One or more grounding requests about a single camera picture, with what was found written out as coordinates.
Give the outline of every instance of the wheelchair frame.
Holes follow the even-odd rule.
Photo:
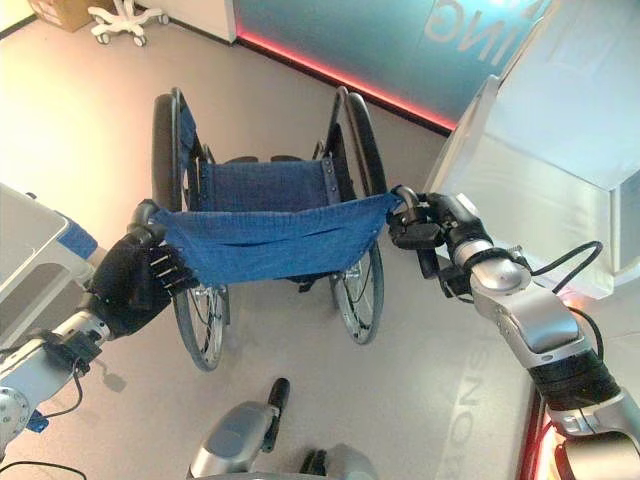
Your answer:
[[[154,202],[167,210],[182,211],[183,198],[190,211],[201,209],[200,194],[201,181],[205,179],[202,164],[211,162],[213,157],[206,145],[201,145],[197,132],[191,151],[189,152],[189,165],[186,167],[187,188],[184,188],[182,168],[180,165],[180,113],[186,107],[186,101],[178,88],[173,88],[170,94],[159,96],[155,101],[153,148],[152,148],[152,196]],[[346,146],[342,127],[338,121],[341,109],[346,113],[349,133],[351,135],[357,170],[362,181],[364,196],[383,194],[387,192],[384,169],[375,143],[373,129],[369,113],[364,100],[360,95],[348,92],[345,87],[339,87],[333,102],[329,129],[324,145],[318,142],[313,159],[330,158],[335,169],[338,182],[340,201],[354,200],[357,198],[353,187],[353,181],[349,175]],[[287,161],[294,158],[280,156],[277,161]],[[231,161],[248,161],[247,158],[239,158]],[[292,277],[291,280],[300,282],[306,279],[310,282],[323,276],[329,276],[330,284],[336,303],[338,304],[347,330],[352,339],[358,344],[370,343],[378,329],[382,306],[384,303],[384,279],[382,261],[377,242],[373,244],[368,256],[368,265],[365,266],[365,258],[361,258],[354,266],[345,272],[325,272],[302,277]],[[364,277],[364,286],[358,294],[360,282]],[[372,304],[367,302],[371,310],[371,320],[365,323],[357,310],[361,302],[367,283],[371,277],[373,285]],[[206,320],[198,308],[198,302],[204,299],[207,306]],[[196,315],[191,314],[190,302],[195,306]],[[174,309],[178,328],[185,347],[198,368],[211,371],[216,368],[221,353],[222,330],[229,323],[229,291],[226,286],[198,287],[177,295],[174,298]],[[205,324],[207,337],[204,346],[198,342],[194,323]],[[210,338],[214,335],[213,352]]]

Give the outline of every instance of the caster wheel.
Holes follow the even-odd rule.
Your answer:
[[[139,47],[144,47],[147,44],[147,37],[145,37],[144,35],[133,37],[133,43],[135,43]]]
[[[109,37],[108,33],[101,33],[100,35],[96,36],[96,40],[100,45],[108,45],[111,41],[111,37]]]

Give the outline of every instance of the gray floor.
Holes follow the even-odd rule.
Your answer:
[[[222,161],[310,155],[333,96],[256,53],[173,25],[150,27],[148,38],[144,49],[125,36],[101,47],[86,28],[68,34],[36,22],[0,42],[0,179],[35,191],[107,248],[150,195],[156,95],[180,86],[201,139]],[[389,184],[421,188],[444,139],[378,108],[371,114]],[[283,281],[233,286],[218,371],[190,365],[167,310],[140,334],[105,345],[104,363],[83,380],[81,408],[40,436],[22,435],[7,461],[65,463],[92,479],[182,478],[209,426],[235,404],[265,398],[283,375],[290,404],[260,469],[296,471],[306,449],[346,442],[381,478],[512,478],[524,372],[472,308],[420,279],[413,254],[392,248],[386,234],[381,243],[386,306],[370,347],[347,337],[326,281],[305,295]],[[633,315],[631,292],[624,308]],[[67,387],[42,409],[74,399]],[[31,469],[6,478],[69,476]]]

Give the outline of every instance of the wheelchair rear wheel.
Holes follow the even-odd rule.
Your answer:
[[[200,370],[214,370],[222,355],[223,330],[229,324],[229,291],[202,285],[174,298],[182,341]]]
[[[366,345],[378,332],[384,303],[384,276],[378,243],[345,272],[331,276],[331,287],[349,335]]]

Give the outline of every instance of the wall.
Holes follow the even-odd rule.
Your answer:
[[[233,0],[142,0],[146,7],[162,8],[169,16],[232,42],[236,38]]]
[[[0,31],[33,14],[27,0],[0,0]]]
[[[238,36],[451,128],[546,0],[235,0]]]

